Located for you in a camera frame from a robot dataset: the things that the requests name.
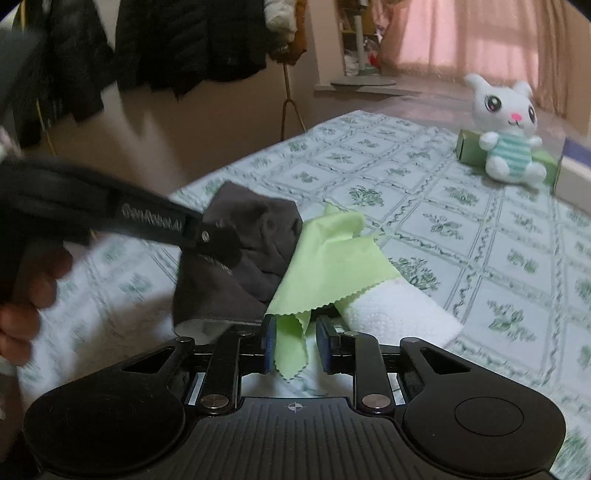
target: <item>pink curtain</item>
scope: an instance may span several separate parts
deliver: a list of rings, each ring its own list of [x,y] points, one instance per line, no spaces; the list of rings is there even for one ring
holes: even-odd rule
[[[525,80],[534,90],[543,87],[542,107],[564,114],[562,0],[387,2],[374,0],[372,12],[385,28],[382,59],[388,65],[455,81],[470,72],[491,83]]]

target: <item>bunny eye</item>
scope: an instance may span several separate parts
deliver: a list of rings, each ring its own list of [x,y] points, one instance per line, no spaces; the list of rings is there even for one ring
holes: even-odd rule
[[[486,97],[485,105],[486,109],[492,113],[497,113],[503,106],[501,99],[494,95],[489,95]]]
[[[530,114],[531,123],[534,124],[535,123],[535,110],[534,110],[534,107],[532,107],[531,105],[530,105],[530,108],[528,110],[528,113]]]

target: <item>finger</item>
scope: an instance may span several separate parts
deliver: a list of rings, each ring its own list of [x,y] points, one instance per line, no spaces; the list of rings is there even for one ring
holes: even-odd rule
[[[57,298],[57,283],[47,273],[37,274],[29,285],[29,301],[38,309],[51,307]]]
[[[0,309],[0,330],[15,340],[32,340],[40,326],[39,312],[32,305],[8,304]]]
[[[21,342],[0,332],[0,355],[19,367],[31,359],[31,344]]]
[[[72,269],[73,258],[65,248],[59,249],[51,256],[48,265],[48,272],[53,278],[62,278]]]

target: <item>striped shirt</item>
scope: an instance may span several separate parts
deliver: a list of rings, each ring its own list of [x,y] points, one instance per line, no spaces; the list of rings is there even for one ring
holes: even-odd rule
[[[490,157],[501,157],[509,166],[511,177],[521,177],[531,162],[529,140],[517,135],[499,134],[499,142],[489,152]]]

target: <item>stuffed bunny toy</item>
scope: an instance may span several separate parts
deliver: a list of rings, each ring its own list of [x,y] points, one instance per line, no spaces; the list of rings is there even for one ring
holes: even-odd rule
[[[546,178],[543,165],[532,161],[532,150],[542,146],[534,135],[538,119],[531,104],[532,91],[526,82],[513,88],[490,85],[476,73],[465,82],[474,89],[473,116],[480,136],[481,149],[488,152],[486,173],[506,183],[524,183],[535,187]]]

